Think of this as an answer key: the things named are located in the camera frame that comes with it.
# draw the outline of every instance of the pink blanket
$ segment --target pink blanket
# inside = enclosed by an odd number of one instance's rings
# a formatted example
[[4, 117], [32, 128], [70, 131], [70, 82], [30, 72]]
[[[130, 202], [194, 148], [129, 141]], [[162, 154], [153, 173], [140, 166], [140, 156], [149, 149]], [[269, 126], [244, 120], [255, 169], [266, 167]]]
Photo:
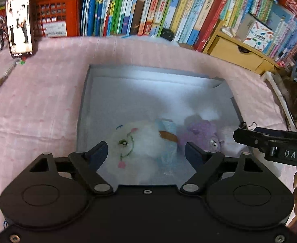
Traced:
[[[0, 76], [11, 63], [0, 52]], [[42, 152], [67, 156], [75, 150], [76, 125], [89, 64], [133, 64], [183, 69], [229, 84], [244, 120], [286, 130], [273, 94], [260, 76], [234, 64], [188, 49], [146, 41], [76, 37], [43, 39], [38, 52], [18, 65], [0, 88], [0, 193]], [[295, 167], [281, 180], [292, 190]], [[0, 211], [0, 231], [4, 219]]]

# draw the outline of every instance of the cardboard box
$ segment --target cardboard box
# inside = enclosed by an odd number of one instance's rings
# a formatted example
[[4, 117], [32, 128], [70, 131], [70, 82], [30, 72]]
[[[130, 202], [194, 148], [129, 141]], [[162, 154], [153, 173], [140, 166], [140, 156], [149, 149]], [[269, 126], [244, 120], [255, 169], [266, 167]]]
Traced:
[[273, 39], [274, 33], [252, 15], [247, 14], [239, 25], [236, 38], [243, 43], [263, 51]]

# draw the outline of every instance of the phone case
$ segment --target phone case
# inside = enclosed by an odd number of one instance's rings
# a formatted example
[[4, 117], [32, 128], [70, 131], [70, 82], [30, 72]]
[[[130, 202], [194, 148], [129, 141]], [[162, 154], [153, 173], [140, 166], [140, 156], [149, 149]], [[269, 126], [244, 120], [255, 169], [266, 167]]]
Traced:
[[[35, 53], [35, 40], [34, 40], [34, 24], [33, 24], [33, 0], [28, 0], [28, 5], [26, 6], [22, 0], [22, 5], [20, 8], [15, 8], [13, 11], [11, 4], [15, 0], [6, 0], [5, 10], [6, 10], [6, 26], [7, 26], [7, 35], [8, 35], [8, 45], [9, 51], [12, 58], [23, 57], [23, 56], [32, 56]], [[27, 16], [22, 21], [21, 15]]]

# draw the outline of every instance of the phone screen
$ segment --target phone screen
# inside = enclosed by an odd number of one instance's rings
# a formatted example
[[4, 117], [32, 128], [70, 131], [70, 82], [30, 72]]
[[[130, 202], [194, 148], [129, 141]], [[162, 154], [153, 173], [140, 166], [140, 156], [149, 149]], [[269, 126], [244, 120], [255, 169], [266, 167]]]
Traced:
[[7, 0], [7, 30], [12, 56], [31, 55], [33, 43], [30, 23], [30, 0]]

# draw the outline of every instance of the embroidered eye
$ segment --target embroidered eye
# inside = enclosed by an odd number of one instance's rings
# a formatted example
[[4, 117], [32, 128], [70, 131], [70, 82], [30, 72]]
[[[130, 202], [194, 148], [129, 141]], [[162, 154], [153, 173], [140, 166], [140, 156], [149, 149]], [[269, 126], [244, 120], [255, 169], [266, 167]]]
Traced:
[[125, 139], [122, 139], [122, 140], [119, 141], [118, 144], [121, 144], [123, 147], [127, 147], [128, 141], [126, 141]]

